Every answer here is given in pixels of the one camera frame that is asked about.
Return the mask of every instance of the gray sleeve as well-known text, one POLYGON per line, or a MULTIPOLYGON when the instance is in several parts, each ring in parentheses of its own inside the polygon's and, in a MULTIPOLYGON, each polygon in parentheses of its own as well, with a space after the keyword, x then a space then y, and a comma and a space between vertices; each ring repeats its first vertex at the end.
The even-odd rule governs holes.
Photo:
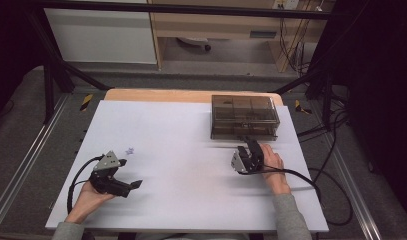
POLYGON ((81 240, 84 226, 75 223, 60 222, 52 240, 81 240))
POLYGON ((274 196, 278 239, 312 239, 296 200, 291 194, 274 196))

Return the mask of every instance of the white board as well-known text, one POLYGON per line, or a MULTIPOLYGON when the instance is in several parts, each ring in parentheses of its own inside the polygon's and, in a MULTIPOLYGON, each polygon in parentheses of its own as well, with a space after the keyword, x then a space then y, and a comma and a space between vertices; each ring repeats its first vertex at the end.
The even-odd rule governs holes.
MULTIPOLYGON (((240 141, 210 139, 211 105, 101 101, 46 227, 66 213, 68 187, 89 159, 113 150, 127 164, 116 179, 143 180, 128 198, 105 203, 84 223, 87 228, 140 232, 275 231, 272 194, 261 175, 243 176, 231 167, 240 141), (127 155, 128 148, 134 154, 127 155)), ((285 167, 309 177, 290 113, 277 107, 281 121, 271 144, 285 167)), ((79 180, 87 179, 90 165, 79 180)), ((316 193, 287 175, 299 210, 311 231, 328 231, 316 193)), ((77 186, 74 201, 81 185, 77 186)))

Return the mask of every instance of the metal rail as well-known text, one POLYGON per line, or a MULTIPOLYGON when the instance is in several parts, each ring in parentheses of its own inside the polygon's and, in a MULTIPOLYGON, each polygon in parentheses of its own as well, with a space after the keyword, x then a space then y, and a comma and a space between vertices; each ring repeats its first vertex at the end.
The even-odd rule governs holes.
MULTIPOLYGON (((320 104, 316 100, 310 101, 310 104, 311 108, 314 110, 318 122, 322 122, 321 107, 319 106, 320 104)), ((333 134, 326 133, 325 139, 327 144, 331 147, 334 139, 333 134)), ((359 224, 363 233, 365 234, 366 239, 381 240, 381 234, 377 228, 377 225, 375 224, 365 200, 363 199, 362 194, 360 193, 359 188, 357 187, 356 182, 346 165, 346 161, 340 153, 339 146, 335 146, 331 157, 331 160, 334 162, 337 169, 337 173, 343 182, 343 187, 346 189, 346 192, 350 198, 353 211, 359 220, 359 224)))
POLYGON ((151 13, 177 13, 177 14, 203 14, 225 16, 248 16, 270 18, 296 18, 296 19, 342 19, 350 17, 349 14, 338 14, 321 11, 281 10, 263 8, 237 8, 200 5, 173 5, 173 4, 143 4, 119 2, 89 2, 65 0, 31 0, 30 6, 40 8, 98 10, 117 12, 151 12, 151 13))
POLYGON ((32 143, 29 148, 28 153, 25 155, 22 163, 16 170, 16 173, 13 175, 10 183, 7 185, 3 194, 0 197, 0 224, 9 211, 10 206, 16 198, 22 184, 25 182, 28 173, 34 166, 35 160, 41 152, 41 149, 47 142, 50 133, 52 132, 54 126, 56 125, 59 117, 64 109, 66 100, 69 98, 69 94, 64 94, 60 97, 58 103, 56 104, 55 113, 50 121, 44 125, 40 132, 38 133, 35 141, 32 143))

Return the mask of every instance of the white cabinet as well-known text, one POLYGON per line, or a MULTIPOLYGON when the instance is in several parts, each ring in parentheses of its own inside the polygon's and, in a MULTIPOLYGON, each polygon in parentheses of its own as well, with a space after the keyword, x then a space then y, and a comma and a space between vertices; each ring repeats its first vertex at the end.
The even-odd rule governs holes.
POLYGON ((45 12, 66 61, 156 64, 148 13, 65 9, 45 12))

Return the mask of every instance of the wrist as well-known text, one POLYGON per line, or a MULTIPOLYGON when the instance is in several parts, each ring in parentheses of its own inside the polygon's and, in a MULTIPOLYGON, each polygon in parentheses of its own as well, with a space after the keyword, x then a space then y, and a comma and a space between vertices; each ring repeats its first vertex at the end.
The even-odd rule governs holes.
POLYGON ((65 222, 81 224, 85 218, 87 218, 87 216, 78 212, 76 209, 72 209, 72 211, 66 217, 65 222))
POLYGON ((281 186, 271 186, 271 190, 274 193, 274 195, 291 193, 291 189, 290 186, 288 186, 288 184, 283 184, 281 186))

